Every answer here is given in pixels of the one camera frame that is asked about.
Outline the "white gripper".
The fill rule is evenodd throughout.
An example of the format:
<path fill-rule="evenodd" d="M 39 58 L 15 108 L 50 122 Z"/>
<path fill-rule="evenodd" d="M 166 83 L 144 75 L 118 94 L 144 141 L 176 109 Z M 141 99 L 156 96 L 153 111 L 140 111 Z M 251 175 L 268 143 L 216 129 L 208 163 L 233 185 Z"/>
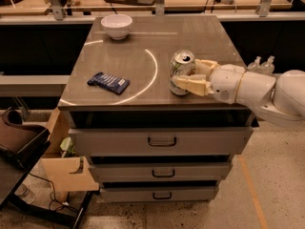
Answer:
<path fill-rule="evenodd" d="M 206 96 L 213 90 L 213 97 L 216 100 L 233 104 L 246 69 L 232 64 L 218 66 L 219 64 L 213 60 L 196 59 L 196 74 L 174 75 L 173 83 L 180 89 L 199 96 Z"/>

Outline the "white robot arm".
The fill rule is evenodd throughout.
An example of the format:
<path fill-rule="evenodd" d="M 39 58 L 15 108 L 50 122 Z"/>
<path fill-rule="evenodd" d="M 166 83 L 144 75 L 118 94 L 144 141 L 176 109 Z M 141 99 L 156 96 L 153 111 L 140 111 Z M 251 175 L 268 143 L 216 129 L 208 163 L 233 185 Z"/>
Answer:
<path fill-rule="evenodd" d="M 233 64 L 199 60 L 195 74 L 175 75 L 172 80 L 193 94 L 211 94 L 219 102 L 245 106 L 258 118 L 279 126 L 294 127 L 305 121 L 305 72 L 300 70 L 271 76 Z"/>

